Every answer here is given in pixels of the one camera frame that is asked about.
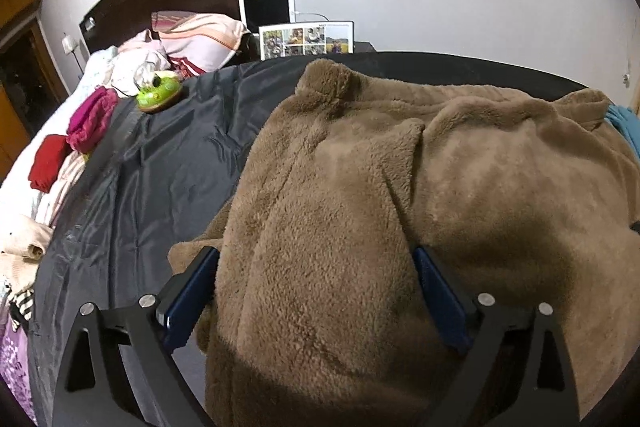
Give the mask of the white tablet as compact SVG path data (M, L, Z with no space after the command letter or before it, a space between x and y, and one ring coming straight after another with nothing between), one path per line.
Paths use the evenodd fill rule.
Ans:
M242 23L252 34L262 26L295 22L295 0L239 0Z

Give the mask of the brown fleece jacket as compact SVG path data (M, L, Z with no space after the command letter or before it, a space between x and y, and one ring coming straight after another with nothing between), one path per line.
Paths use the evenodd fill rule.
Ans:
M639 346L639 161L580 90L546 102L310 63L255 140L239 185L175 272L218 249L196 329L221 426L411 426L458 373L411 259L462 286L549 303L579 410Z

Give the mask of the blue knit sweater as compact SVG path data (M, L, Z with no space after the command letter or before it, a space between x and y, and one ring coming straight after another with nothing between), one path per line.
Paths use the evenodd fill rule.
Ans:
M604 119L626 140L637 158L640 158L640 120L628 107L611 104Z

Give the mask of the bedside lamp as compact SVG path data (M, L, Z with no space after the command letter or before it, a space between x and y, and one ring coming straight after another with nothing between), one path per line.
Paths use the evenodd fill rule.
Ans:
M79 60L79 55L78 55L79 42L74 36L70 34L64 34L63 38L61 39L61 46L66 55L70 55L74 58L74 61L79 70L78 79L81 80L82 77L84 77L85 71L84 71L84 66L82 66Z

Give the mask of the black bed cover sheet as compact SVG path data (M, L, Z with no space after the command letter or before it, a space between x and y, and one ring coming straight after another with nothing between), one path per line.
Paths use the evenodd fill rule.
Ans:
M520 66L435 53L330 55L357 72L419 84L490 84L554 101L579 83ZM70 191L35 283L28 368L39 426L54 426L55 388L81 305L132 305L169 280L169 247L204 231L234 192L250 146L293 93L313 57L229 66L186 82L177 107L142 116L115 109L110 129ZM588 426L631 426L639 350Z

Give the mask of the magenta garment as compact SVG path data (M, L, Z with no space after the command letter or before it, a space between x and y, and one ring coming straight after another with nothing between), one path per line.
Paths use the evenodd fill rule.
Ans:
M81 154L96 148L110 125L119 97L112 88L96 88L70 118L66 141Z

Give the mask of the wooden wardrobe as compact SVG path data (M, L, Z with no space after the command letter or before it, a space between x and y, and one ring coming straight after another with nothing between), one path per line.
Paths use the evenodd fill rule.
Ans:
M66 100L40 29L42 0L1 0L1 176Z

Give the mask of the red garment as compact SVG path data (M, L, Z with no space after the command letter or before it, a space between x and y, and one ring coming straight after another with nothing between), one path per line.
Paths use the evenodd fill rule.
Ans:
M38 148L29 171L30 187L48 194L58 179L65 158L70 155L71 151L72 148L65 135L47 135Z

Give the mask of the photo collage frame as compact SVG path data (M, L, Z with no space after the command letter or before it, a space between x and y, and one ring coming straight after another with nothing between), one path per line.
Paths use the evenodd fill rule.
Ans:
M317 20L259 28L260 58L349 54L354 52L352 20Z

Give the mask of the white bedding pile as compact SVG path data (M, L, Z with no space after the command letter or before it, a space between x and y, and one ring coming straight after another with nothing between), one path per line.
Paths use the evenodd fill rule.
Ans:
M37 131L25 150L14 162L1 185L1 252L4 255L39 259L46 250L58 215L72 187L86 168L88 154L73 150L65 158L58 179L48 194L30 187L28 175L36 152L49 134L65 135L70 118L80 104L96 88L114 89L119 97L135 98L138 88L134 74L144 63L156 69L175 72L162 44L145 30L116 48L94 52L89 58L84 77L75 91Z

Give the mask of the pink striped pillow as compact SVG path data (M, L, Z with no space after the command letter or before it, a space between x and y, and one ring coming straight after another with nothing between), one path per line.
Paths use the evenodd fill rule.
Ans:
M169 63L184 78L223 68L250 36L240 20L219 13L157 11L151 27Z

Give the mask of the green toy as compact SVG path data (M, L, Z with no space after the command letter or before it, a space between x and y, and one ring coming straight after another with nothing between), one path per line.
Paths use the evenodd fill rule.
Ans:
M147 114L171 106L182 91L182 77L178 72L156 69L153 63L144 63L138 68L134 84L138 88L138 107Z

